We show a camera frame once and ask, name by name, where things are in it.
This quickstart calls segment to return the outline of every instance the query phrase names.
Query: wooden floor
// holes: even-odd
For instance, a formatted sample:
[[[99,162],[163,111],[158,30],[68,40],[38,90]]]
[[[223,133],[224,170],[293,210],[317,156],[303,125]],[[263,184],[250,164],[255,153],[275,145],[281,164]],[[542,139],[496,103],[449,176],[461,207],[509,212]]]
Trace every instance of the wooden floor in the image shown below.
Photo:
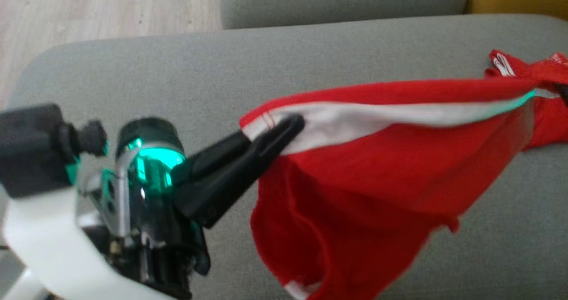
[[[0,110],[26,65],[55,45],[220,29],[219,0],[0,0]]]

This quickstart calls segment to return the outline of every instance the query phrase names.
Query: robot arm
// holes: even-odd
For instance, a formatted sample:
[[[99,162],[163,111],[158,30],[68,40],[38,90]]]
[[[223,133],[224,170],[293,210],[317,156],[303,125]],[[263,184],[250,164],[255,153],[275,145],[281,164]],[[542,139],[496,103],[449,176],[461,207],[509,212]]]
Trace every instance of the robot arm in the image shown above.
[[[119,135],[115,166],[80,194],[81,153],[105,154],[99,122],[76,130],[56,105],[0,114],[0,182],[10,201],[4,237],[46,289],[69,299],[191,299],[189,276],[207,274],[210,229],[304,128],[300,116],[250,142],[241,132],[185,157],[159,118]]]

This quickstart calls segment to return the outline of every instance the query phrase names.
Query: gray ottoman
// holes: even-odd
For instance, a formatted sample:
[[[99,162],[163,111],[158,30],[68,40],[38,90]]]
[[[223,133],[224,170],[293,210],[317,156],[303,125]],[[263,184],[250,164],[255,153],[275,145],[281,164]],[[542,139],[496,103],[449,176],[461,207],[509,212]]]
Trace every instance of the gray ottoman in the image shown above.
[[[113,135],[132,118],[162,116],[190,153],[271,98],[381,80],[483,77],[493,48],[529,62],[566,53],[568,23],[446,16],[73,43],[37,57],[10,106],[57,102],[73,122],[98,117]],[[519,154],[460,232],[436,234],[381,299],[566,298],[567,161],[568,146]],[[85,171],[103,164],[110,160],[85,160]],[[206,233],[213,268],[193,282],[195,299],[289,298],[250,235],[256,195],[251,189]]]
[[[221,0],[223,27],[251,28],[463,13],[466,0]]]

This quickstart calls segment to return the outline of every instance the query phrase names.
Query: red garment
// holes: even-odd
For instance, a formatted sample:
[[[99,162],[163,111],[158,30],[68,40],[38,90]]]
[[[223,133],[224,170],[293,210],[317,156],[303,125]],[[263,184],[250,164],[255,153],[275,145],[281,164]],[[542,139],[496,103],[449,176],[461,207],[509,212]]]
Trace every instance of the red garment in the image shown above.
[[[568,84],[566,58],[490,57],[497,69],[486,79],[333,88],[242,118],[250,139],[292,112],[306,120],[260,178],[250,221],[258,253],[292,296],[375,298],[432,231],[458,229],[517,152],[568,140],[552,85]]]

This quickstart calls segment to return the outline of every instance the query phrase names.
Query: red cloth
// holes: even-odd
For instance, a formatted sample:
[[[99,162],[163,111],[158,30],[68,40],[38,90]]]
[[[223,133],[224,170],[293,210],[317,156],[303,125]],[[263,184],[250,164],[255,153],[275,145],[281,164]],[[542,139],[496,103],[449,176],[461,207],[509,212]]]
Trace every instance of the red cloth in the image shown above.
[[[272,100],[255,138],[287,114],[304,131],[259,180],[258,253],[297,299],[373,299],[440,226],[464,213],[524,148],[568,140],[555,54],[527,65],[493,51],[486,79],[374,83]]]

